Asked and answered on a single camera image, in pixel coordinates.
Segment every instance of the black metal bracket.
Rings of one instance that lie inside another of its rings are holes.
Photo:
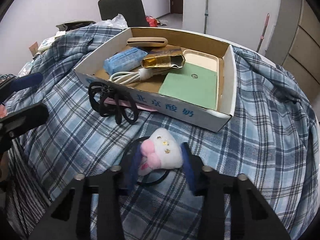
[[[12,93],[41,83],[41,73],[30,74],[21,78],[8,78],[0,84],[0,104]],[[12,146],[12,139],[27,131],[45,124],[49,112],[46,105],[37,103],[0,119],[0,161],[5,151]]]
[[[120,165],[96,176],[77,174],[48,208],[29,240],[43,239],[44,235],[47,240],[89,240],[92,194],[99,194],[97,239],[124,240],[118,197],[129,195],[136,183],[142,158],[139,141],[125,150]]]
[[[194,195],[204,196],[199,240],[223,240],[225,233],[224,195],[230,195],[231,240],[290,240],[283,224],[245,174],[219,174],[181,145],[183,169]]]

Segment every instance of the chair backrest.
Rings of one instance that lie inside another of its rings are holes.
[[[142,0],[100,0],[98,2],[102,20],[122,14],[128,27],[149,27]]]

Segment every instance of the green card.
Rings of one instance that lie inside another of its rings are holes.
[[[167,74],[159,94],[214,110],[217,80],[217,72],[186,62]]]

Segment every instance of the floor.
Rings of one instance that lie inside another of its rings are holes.
[[[162,25],[158,27],[182,30],[182,14],[167,14],[159,18],[159,20],[166,20],[168,22],[167,25]]]

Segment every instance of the blue packet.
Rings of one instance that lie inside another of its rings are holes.
[[[141,61],[148,52],[133,47],[119,52],[104,61],[103,68],[111,76],[121,71],[130,71],[141,65]]]

